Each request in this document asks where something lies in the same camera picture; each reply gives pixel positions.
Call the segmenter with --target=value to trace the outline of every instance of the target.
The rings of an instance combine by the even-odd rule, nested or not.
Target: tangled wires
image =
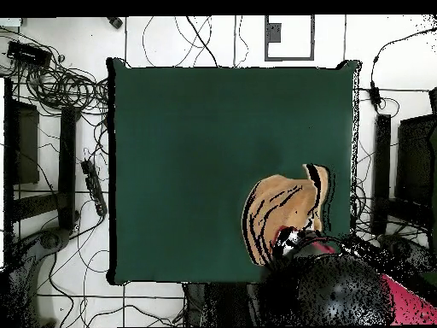
[[[20,35],[29,40],[32,47],[48,51],[51,54],[50,65],[48,67],[35,67],[20,61],[12,61],[8,76],[18,76],[18,85],[25,80],[26,87],[32,96],[32,100],[38,101],[42,106],[61,110],[63,107],[73,106],[80,112],[90,113],[98,108],[106,113],[108,103],[107,80],[97,82],[94,76],[88,72],[65,68],[61,62],[65,58],[55,48],[42,45],[39,42],[0,27],[0,29],[13,34]]]

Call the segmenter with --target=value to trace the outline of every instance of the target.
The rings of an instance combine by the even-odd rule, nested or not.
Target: black border
[[[106,280],[111,285],[120,285],[115,283],[115,270],[117,268],[117,210],[115,206],[115,192],[116,192],[116,167],[117,157],[115,152],[115,68],[114,59],[108,58],[106,60],[108,68],[108,169],[109,169],[109,186],[108,186],[108,210],[109,210],[109,269],[106,274]]]
[[[18,129],[15,127],[16,108],[13,100],[13,83],[10,78],[4,79],[4,120],[3,120],[3,264],[7,266],[13,261],[14,243],[14,181],[15,181],[15,149],[18,149]]]

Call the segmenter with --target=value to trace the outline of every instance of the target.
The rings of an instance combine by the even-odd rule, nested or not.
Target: cable
[[[387,106],[387,102],[386,102],[386,100],[388,100],[388,101],[392,101],[392,102],[395,102],[395,103],[398,105],[398,109],[396,110],[396,113],[395,113],[394,115],[391,115],[392,118],[396,117],[396,116],[398,115],[398,113],[399,113],[399,109],[400,109],[399,102],[396,101],[395,99],[393,99],[393,98],[389,98],[389,97],[381,97],[381,100],[384,101],[384,106],[381,107],[379,104],[376,105],[380,110],[383,110],[383,109]],[[359,101],[360,101],[360,102],[366,102],[366,101],[371,101],[371,102],[372,102],[373,100],[370,99],[370,98],[368,98],[368,99],[360,99]]]
[[[242,29],[242,18],[240,19],[240,25],[238,26],[238,38],[240,38],[240,40],[244,43],[244,45],[246,45],[247,52],[246,52],[246,55],[244,56],[244,59],[236,65],[237,67],[240,67],[240,64],[242,64],[243,62],[246,61],[246,59],[248,58],[248,54],[249,54],[249,47],[248,47],[247,43],[243,40],[242,35],[240,33],[241,29]]]
[[[181,30],[180,30],[180,28],[179,28],[179,24],[178,24],[178,20],[177,20],[176,16],[174,16],[173,18],[174,18],[174,20],[175,20],[176,28],[178,29],[179,34],[184,38],[184,40],[185,40],[187,43],[189,43],[189,44],[191,45],[191,47],[189,48],[188,52],[185,54],[184,58],[183,58],[180,62],[178,62],[177,64],[173,65],[173,67],[178,67],[178,66],[180,66],[180,65],[185,61],[185,59],[187,59],[188,55],[191,53],[191,51],[193,50],[193,48],[197,48],[197,49],[201,48],[201,51],[199,52],[199,54],[198,54],[197,57],[195,58],[195,63],[196,63],[197,58],[199,57],[199,55],[201,54],[201,52],[205,49],[205,46],[203,46],[203,48],[202,48],[202,47],[199,46],[199,45],[195,45],[195,41],[197,40],[197,38],[199,38],[198,34],[196,34],[196,36],[195,36],[195,38],[193,39],[193,41],[190,42],[190,41],[187,39],[187,37],[185,37],[185,35],[183,35],[183,33],[181,32]],[[212,34],[213,34],[213,28],[212,28],[212,25],[211,25],[211,23],[210,23],[211,18],[212,18],[211,16],[208,16],[208,17],[205,19],[205,21],[203,22],[203,24],[201,25],[201,28],[199,29],[199,32],[200,32],[201,29],[205,26],[205,24],[208,23],[208,25],[209,25],[209,38],[208,38],[208,40],[207,40],[207,45],[208,45],[209,42],[211,41],[211,36],[212,36]],[[149,28],[149,25],[150,25],[150,23],[152,22],[153,19],[154,19],[154,16],[152,16],[152,17],[150,18],[150,20],[149,20],[149,22],[147,23],[146,27],[144,27],[144,29],[143,29],[143,51],[144,51],[144,55],[146,56],[146,59],[147,59],[147,61],[150,63],[150,65],[151,65],[152,67],[156,67],[156,66],[154,65],[154,63],[152,63],[152,62],[150,61],[149,57],[148,57],[148,52],[146,51],[146,44],[145,44],[145,34],[146,34],[146,30]]]
[[[398,43],[398,42],[400,42],[400,41],[406,40],[406,39],[408,39],[408,38],[415,37],[416,35],[426,34],[427,32],[435,32],[435,31],[437,31],[437,27],[432,27],[432,28],[430,28],[430,29],[422,30],[422,31],[420,31],[420,32],[415,32],[414,34],[408,35],[407,37],[404,37],[404,38],[401,38],[401,39],[392,40],[391,42],[388,42],[388,43],[386,43],[385,45],[383,45],[383,46],[380,48],[380,50],[378,51],[378,54],[376,55],[376,57],[373,59],[372,71],[371,71],[371,73],[370,73],[370,83],[371,83],[371,84],[373,83],[373,72],[374,72],[374,70],[375,70],[375,64],[376,64],[376,62],[378,62],[378,60],[379,60],[379,56],[380,56],[381,52],[382,52],[386,47],[388,47],[388,46],[391,45],[391,44],[395,44],[395,43]]]
[[[19,74],[18,85],[21,84],[21,79],[25,78],[27,89],[33,100],[40,102],[42,106],[57,110],[61,110],[62,107],[74,106],[81,112],[91,111],[98,108],[99,103],[106,107],[108,103],[106,79],[96,82],[94,76],[86,71],[76,68],[66,69],[60,64],[61,56],[55,48],[42,45],[18,32],[2,29],[20,35],[31,41],[28,45],[43,48],[51,54],[50,65],[47,68],[22,65],[23,69]]]
[[[197,29],[195,28],[194,24],[191,22],[191,20],[189,19],[188,16],[185,16],[187,18],[188,23],[191,25],[191,27],[194,29],[195,31],[195,35],[197,35],[197,37],[199,38],[199,40],[201,41],[201,43],[203,44],[203,46],[206,48],[206,50],[208,51],[209,54],[211,54],[211,57],[214,60],[215,66],[219,67],[219,65],[217,64],[217,61],[215,60],[215,56],[214,54],[210,51],[210,49],[207,47],[207,45],[205,44],[205,42],[202,40],[201,36],[199,35],[199,33],[197,32]]]

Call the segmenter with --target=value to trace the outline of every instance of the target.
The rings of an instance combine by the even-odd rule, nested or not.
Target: white tiled floor
[[[195,33],[184,17],[129,17],[122,18],[124,25],[119,30],[112,28],[106,18],[49,18],[28,19],[20,29],[21,33],[36,39],[42,44],[56,48],[65,56],[64,67],[75,67],[91,73],[97,81],[107,77],[107,57],[125,58],[132,67],[151,67],[151,63],[158,67],[173,66],[179,64],[183,67],[193,66],[197,57],[196,66],[212,67],[213,59],[210,54],[203,50],[199,39],[195,41],[195,47],[185,58],[191,45],[178,32],[179,30],[189,41],[193,41]],[[194,25],[199,29],[205,23],[206,17],[191,17]],[[214,54],[217,63],[224,67],[232,67],[234,62],[240,67],[275,67],[275,66],[308,66],[308,67],[336,67],[344,57],[363,62],[360,74],[360,87],[369,88],[370,71],[372,61],[382,45],[390,40],[402,38],[413,32],[429,28],[434,24],[420,15],[316,15],[315,36],[315,60],[309,61],[286,61],[265,62],[264,60],[264,16],[262,15],[234,15],[213,16],[210,19],[212,27],[206,22],[200,31],[202,39],[207,41],[209,49]],[[234,32],[236,33],[234,55]],[[436,36],[434,33],[414,37],[407,41],[388,46],[380,56],[376,64],[374,81],[381,88],[429,90],[437,86],[437,55],[435,54]],[[2,52],[6,51],[5,39],[0,38]],[[144,54],[147,51],[149,61]],[[21,95],[26,94],[24,87]],[[396,99],[400,104],[400,110],[393,118],[392,141],[396,142],[396,130],[399,121],[405,118],[430,113],[428,94],[420,91],[383,91],[384,97]],[[361,91],[360,99],[367,99],[369,95]],[[369,102],[361,102],[359,119],[359,138],[361,144],[368,153],[373,150],[373,127],[375,111]],[[41,114],[44,110],[38,107]],[[395,103],[387,101],[386,110],[394,114]],[[99,116],[87,116],[87,120],[96,124],[101,120]],[[50,136],[59,135],[59,119],[40,117],[39,145],[52,143],[59,149],[59,141]],[[85,158],[86,149],[94,149],[96,141],[92,134],[93,128],[83,119],[78,123],[77,130],[77,156]],[[108,140],[103,138],[104,146]],[[358,148],[358,159],[365,156],[365,152]],[[57,153],[51,147],[43,147],[39,153],[39,163],[47,174],[54,189],[57,189]],[[394,165],[396,149],[392,149],[392,185],[394,180]],[[358,165],[358,177],[364,179],[369,159]],[[101,179],[108,175],[108,169],[104,160],[96,158],[98,166],[102,169]],[[364,182],[364,189],[370,195],[370,175]],[[47,184],[42,179],[36,185],[22,185],[21,189],[47,190]],[[102,189],[108,190],[108,181],[102,182]],[[84,177],[80,165],[77,166],[76,190],[86,191]],[[21,196],[30,196],[32,193],[21,192]],[[89,200],[86,193],[76,197],[77,209]],[[55,217],[55,213],[48,213],[36,218],[25,220],[21,223],[20,234],[22,236],[35,232],[41,225]],[[94,205],[89,202],[84,206],[81,218],[81,230],[93,226],[98,221]],[[174,318],[183,306],[183,292],[178,284],[157,283],[130,283],[125,287],[126,299],[123,302],[123,287],[108,285],[104,272],[86,273],[85,264],[77,253],[78,244],[84,245],[80,250],[85,263],[88,263],[93,255],[101,249],[108,250],[108,221],[106,220],[92,235],[86,234],[75,239],[58,255],[57,267],[53,280],[55,284],[74,295],[73,311],[68,316],[64,326],[72,324],[74,327],[84,327],[79,318],[79,305],[84,293],[88,297],[86,308],[86,323],[91,327],[118,327],[118,326],[147,326],[155,321],[152,317],[141,315],[133,307],[127,307],[125,311],[118,311],[108,315],[99,315],[118,310],[125,305],[134,305],[145,313],[158,315],[162,318]],[[58,295],[46,281],[49,270],[53,263],[53,257],[44,261],[39,274],[38,298],[40,313],[43,317],[56,317],[58,326],[71,307],[71,302]],[[108,253],[101,252],[96,255],[90,267],[97,271],[106,271],[108,268]],[[173,297],[173,299],[154,299],[138,297]]]

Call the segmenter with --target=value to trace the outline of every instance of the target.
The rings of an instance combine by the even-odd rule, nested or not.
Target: tile grout line
[[[346,31],[347,31],[347,15],[345,14],[345,37],[343,43],[343,61],[346,60]]]
[[[126,296],[126,286],[123,284],[123,328],[125,328],[125,296]]]
[[[18,41],[20,42],[20,31],[21,26],[18,26]],[[18,63],[18,102],[20,101],[20,62]],[[18,172],[18,200],[21,200],[21,182],[20,182],[20,171]],[[21,240],[21,220],[18,220],[18,239]]]
[[[236,67],[236,15],[234,15],[234,61],[232,64]]]
[[[65,298],[65,295],[62,294],[44,294],[44,293],[37,293],[36,296],[40,297],[63,297]],[[72,298],[101,298],[101,299],[122,299],[123,296],[95,296],[95,295],[67,295],[71,296]],[[165,300],[174,300],[174,301],[181,301],[184,299],[183,296],[124,296],[125,299],[165,299]]]
[[[125,63],[127,62],[127,16],[125,17]]]
[[[127,62],[127,16],[125,17],[125,64]],[[125,299],[126,297],[126,286],[123,284],[123,328],[125,328]]]

